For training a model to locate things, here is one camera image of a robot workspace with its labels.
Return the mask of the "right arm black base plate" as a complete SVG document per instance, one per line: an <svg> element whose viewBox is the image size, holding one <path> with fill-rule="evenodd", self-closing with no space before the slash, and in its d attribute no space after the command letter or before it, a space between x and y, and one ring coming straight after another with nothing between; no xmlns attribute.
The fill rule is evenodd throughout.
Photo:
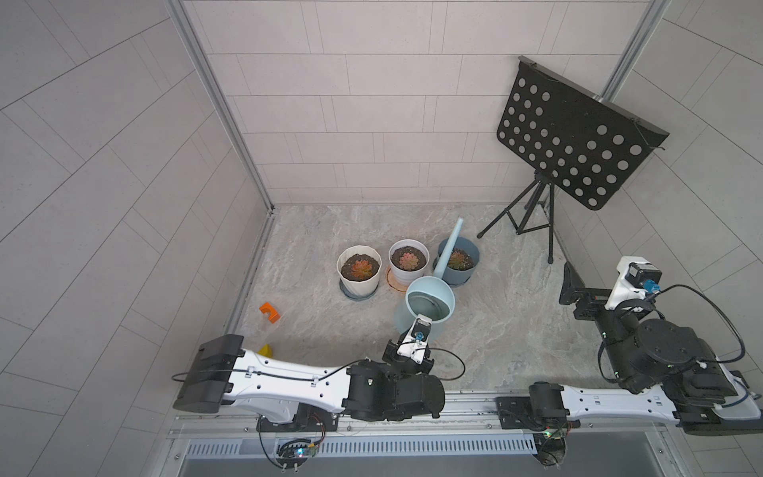
<svg viewBox="0 0 763 477"><path fill-rule="evenodd" d="M556 429L578 429L559 397L497 397L498 417L502 429L528 429L544 432Z"/></svg>

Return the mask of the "light blue watering can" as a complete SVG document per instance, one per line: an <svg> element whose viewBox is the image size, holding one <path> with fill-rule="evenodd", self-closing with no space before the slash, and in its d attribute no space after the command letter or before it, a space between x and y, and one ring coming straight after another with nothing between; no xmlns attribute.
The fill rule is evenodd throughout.
<svg viewBox="0 0 763 477"><path fill-rule="evenodd" d="M443 274L447 269L447 262L462 226L463 219L459 218L443 248L441 257L437 260L433 275L417 278L407 288L405 297L393 312L393 326L397 332L407 332L413 326L415 319L422 315L431 321L428 337L430 342L435 341L442 334L444 324L453 315L456 303L454 292L443 280Z"/></svg>

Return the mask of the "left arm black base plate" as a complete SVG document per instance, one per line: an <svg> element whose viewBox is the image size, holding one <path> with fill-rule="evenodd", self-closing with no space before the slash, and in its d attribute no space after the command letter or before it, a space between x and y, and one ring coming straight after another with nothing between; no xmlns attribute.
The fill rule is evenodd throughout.
<svg viewBox="0 0 763 477"><path fill-rule="evenodd" d="M256 430L273 433L336 431L338 421L339 415L335 413L328 413L319 407L300 403L297 413L289 423L272 423L265 417L261 417Z"/></svg>

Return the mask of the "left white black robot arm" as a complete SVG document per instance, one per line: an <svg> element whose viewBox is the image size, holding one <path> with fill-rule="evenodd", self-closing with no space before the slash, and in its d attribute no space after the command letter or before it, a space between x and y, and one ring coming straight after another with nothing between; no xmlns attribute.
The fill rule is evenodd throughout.
<svg viewBox="0 0 763 477"><path fill-rule="evenodd" d="M434 362L424 341L389 341L381 361L340 367L278 361L242 343L242 336L228 334L202 344L182 377L174 409L213 415L222 407L240 407L283 425L300 405L357 421L436 419L445 407L443 383L430 373Z"/></svg>

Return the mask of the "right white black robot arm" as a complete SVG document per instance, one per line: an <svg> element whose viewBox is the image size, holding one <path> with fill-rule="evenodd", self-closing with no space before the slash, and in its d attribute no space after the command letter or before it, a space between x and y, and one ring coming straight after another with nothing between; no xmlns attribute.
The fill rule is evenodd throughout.
<svg viewBox="0 0 763 477"><path fill-rule="evenodd" d="M667 320L656 301L662 272L639 256L624 256L611 289L589 288L564 267L560 304L593 322L601 336L597 358L612 368L609 388L587 390L538 382L525 408L539 430L582 417L633 417L675 425L701 436L758 434L762 409L743 377L727 369L691 327Z"/></svg>

